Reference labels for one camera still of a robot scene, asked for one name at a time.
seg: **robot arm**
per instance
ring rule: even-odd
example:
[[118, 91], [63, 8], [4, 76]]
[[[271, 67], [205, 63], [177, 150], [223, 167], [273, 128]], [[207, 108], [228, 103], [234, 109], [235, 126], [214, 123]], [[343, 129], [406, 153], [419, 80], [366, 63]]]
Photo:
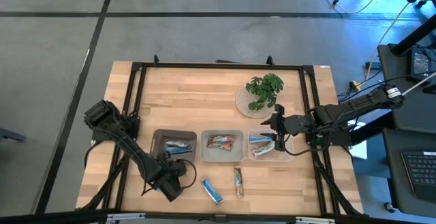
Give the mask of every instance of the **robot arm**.
[[383, 84], [373, 89], [370, 93], [351, 99], [339, 105], [328, 104], [312, 108], [305, 115], [292, 115], [283, 117], [285, 108], [279, 104], [275, 106], [277, 113], [264, 121], [262, 125], [270, 125], [277, 132], [275, 149], [284, 151], [284, 135], [289, 133], [317, 133], [324, 138], [336, 125], [350, 121], [358, 116], [375, 109], [395, 109], [403, 105], [404, 96], [398, 88], [389, 84]]
[[145, 153], [125, 132], [128, 123], [112, 102], [101, 100], [85, 112], [84, 121], [94, 131], [105, 133], [138, 165], [142, 179], [154, 189], [160, 189], [169, 201], [176, 199], [183, 188], [178, 177], [186, 173], [183, 162], [170, 160], [168, 154], [157, 158]]

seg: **green plant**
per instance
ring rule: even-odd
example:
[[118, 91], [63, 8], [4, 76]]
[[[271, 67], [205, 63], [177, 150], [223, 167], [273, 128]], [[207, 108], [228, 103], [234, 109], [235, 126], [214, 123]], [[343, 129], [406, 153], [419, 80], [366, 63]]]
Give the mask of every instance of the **green plant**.
[[260, 110], [268, 102], [272, 107], [277, 100], [277, 93], [283, 90], [283, 81], [275, 74], [266, 74], [263, 78], [252, 77], [251, 82], [245, 85], [245, 89], [259, 97], [257, 101], [248, 105], [250, 110]]

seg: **concrete floor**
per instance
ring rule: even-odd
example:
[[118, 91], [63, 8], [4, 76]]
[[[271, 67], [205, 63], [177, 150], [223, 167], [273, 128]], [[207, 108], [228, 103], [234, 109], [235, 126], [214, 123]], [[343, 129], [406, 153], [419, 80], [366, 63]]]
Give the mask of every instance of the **concrete floor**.
[[[341, 0], [348, 10], [368, 0]], [[0, 12], [99, 12], [104, 0], [0, 0]], [[364, 13], [398, 13], [405, 0], [375, 0]], [[112, 0], [109, 12], [335, 12], [326, 0]], [[409, 6], [406, 11], [413, 14]], [[96, 18], [0, 18], [0, 127], [26, 134], [0, 144], [0, 216], [33, 211], [42, 177], [83, 65]], [[210, 61], [331, 66], [337, 92], [362, 80], [391, 20], [340, 18], [106, 18], [83, 90], [49, 212], [73, 210], [91, 132], [82, 115], [103, 97], [113, 61]], [[398, 42], [420, 25], [398, 21], [383, 43]], [[431, 222], [381, 211], [376, 180], [358, 177], [364, 211], [385, 219]]]

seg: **wooden table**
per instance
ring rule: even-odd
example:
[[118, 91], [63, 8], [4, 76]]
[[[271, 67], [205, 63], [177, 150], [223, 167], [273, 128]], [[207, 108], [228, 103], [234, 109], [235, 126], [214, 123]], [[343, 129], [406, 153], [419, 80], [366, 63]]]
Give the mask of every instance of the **wooden table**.
[[[104, 99], [122, 108], [131, 62], [115, 61], [109, 77]], [[321, 104], [337, 103], [332, 74], [328, 66], [315, 66], [315, 77]], [[205, 129], [240, 129], [245, 134], [253, 128], [264, 128], [263, 119], [242, 115], [235, 105], [235, 94], [253, 76], [277, 74], [285, 83], [277, 103], [285, 107], [285, 115], [304, 114], [300, 80], [297, 71], [254, 69], [203, 69], [203, 68], [154, 68], [146, 71], [145, 85], [140, 106], [141, 128], [138, 144], [149, 152], [153, 132], [156, 129], [194, 131], [198, 138]], [[306, 77], [310, 91], [309, 77]], [[309, 99], [313, 106], [311, 92]], [[293, 140], [294, 151], [308, 149], [305, 136]], [[103, 142], [89, 155], [77, 207], [88, 203], [108, 176], [113, 142]], [[341, 147], [330, 148], [334, 179], [353, 206], [362, 211], [353, 165], [349, 155]], [[197, 182], [185, 189], [181, 196], [169, 202], [162, 193], [150, 191], [140, 196], [144, 181], [137, 166], [129, 164], [123, 210], [138, 212], [191, 212], [228, 214], [306, 214], [319, 215], [320, 208], [314, 178], [311, 154], [295, 157], [290, 162], [267, 163], [252, 161], [248, 155], [238, 163], [206, 163], [200, 158], [197, 147], [194, 164], [197, 167]], [[242, 166], [244, 198], [238, 199], [234, 188], [233, 167]], [[193, 171], [181, 177], [182, 185], [192, 181]], [[223, 197], [220, 205], [210, 199], [200, 184], [200, 179], [209, 178]], [[110, 206], [118, 189], [115, 182]], [[324, 193], [331, 210], [328, 186]]]

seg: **blue wrapper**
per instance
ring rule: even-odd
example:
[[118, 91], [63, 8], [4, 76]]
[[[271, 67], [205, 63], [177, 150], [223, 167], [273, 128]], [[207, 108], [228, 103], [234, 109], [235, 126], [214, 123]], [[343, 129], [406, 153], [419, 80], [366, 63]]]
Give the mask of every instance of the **blue wrapper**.
[[250, 136], [250, 143], [262, 143], [262, 142], [270, 142], [273, 139], [268, 136]]
[[188, 153], [192, 152], [192, 148], [178, 148], [178, 147], [167, 147], [165, 148], [165, 152], [170, 153], [171, 155], [180, 154], [180, 153]]
[[216, 190], [212, 187], [211, 182], [208, 179], [202, 180], [202, 186], [206, 190], [206, 192], [209, 194], [209, 196], [212, 198], [212, 200], [219, 204], [223, 201], [223, 198], [216, 192]]

